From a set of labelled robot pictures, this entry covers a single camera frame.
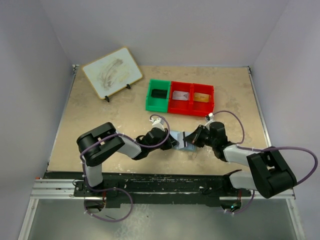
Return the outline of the white striped card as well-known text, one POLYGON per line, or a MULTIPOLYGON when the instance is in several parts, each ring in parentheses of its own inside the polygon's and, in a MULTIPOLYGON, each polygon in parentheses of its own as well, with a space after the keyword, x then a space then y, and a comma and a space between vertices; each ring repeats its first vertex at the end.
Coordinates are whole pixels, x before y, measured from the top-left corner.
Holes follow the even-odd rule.
POLYGON ((190 134, 191 134, 191 132, 188 132, 188 131, 183 131, 183 132, 182 132, 182 140, 183 140, 183 146, 184 146, 184 148, 191 148, 191 147, 193 147, 193 144, 192 144, 192 143, 189 143, 187 140, 185 140, 185 138, 187 138, 190 134))

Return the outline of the teal leather card holder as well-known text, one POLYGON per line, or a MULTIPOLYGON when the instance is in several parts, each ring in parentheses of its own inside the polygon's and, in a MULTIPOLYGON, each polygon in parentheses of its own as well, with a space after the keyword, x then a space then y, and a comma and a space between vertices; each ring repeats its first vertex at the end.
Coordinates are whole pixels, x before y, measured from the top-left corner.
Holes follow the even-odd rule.
POLYGON ((170 135, 178 141, 178 145, 174 146, 173 148, 175 150, 180 151, 189 151, 189 152, 195 152, 197 150, 197 147, 191 143, 187 143, 183 140, 184 137, 187 137, 191 134, 191 132, 185 132, 185 131, 170 131, 170 135))

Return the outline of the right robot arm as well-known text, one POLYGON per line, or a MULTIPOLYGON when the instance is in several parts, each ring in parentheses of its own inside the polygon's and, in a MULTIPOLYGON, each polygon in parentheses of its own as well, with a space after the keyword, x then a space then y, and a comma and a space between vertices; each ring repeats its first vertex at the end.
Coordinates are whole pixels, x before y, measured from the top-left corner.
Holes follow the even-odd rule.
POLYGON ((222 190, 228 196, 235 195, 240 189, 248 189, 269 199, 298 184, 295 174, 275 147, 258 151, 241 149, 228 140, 225 125, 221 122, 199 125, 183 140, 198 148, 211 147, 221 161, 249 167, 250 172, 237 170, 228 174, 229 179, 222 183, 222 190))

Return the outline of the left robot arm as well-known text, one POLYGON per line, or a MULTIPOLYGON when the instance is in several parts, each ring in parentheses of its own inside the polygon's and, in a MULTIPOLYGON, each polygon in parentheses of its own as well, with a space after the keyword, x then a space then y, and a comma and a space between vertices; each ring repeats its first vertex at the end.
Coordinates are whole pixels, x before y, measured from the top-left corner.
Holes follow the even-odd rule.
POLYGON ((118 152, 135 161, 144 159, 154 150, 170 150, 179 145, 168 128, 158 124, 145 135, 130 138, 117 132, 111 122, 104 123, 78 137, 76 140, 83 173, 85 190, 91 196, 103 191, 102 163, 118 152))

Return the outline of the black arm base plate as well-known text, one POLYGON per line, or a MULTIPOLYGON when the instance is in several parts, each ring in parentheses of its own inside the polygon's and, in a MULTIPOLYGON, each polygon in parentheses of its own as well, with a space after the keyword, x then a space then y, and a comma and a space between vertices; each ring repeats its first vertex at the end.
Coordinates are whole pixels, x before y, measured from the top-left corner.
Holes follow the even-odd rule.
POLYGON ((105 201, 106 208, 122 204, 205 205, 219 207, 226 198, 228 205, 251 191, 233 188, 229 175, 187 175, 146 173, 103 173, 102 192, 90 190, 80 172, 47 172, 48 180, 71 180, 73 195, 85 200, 105 201))

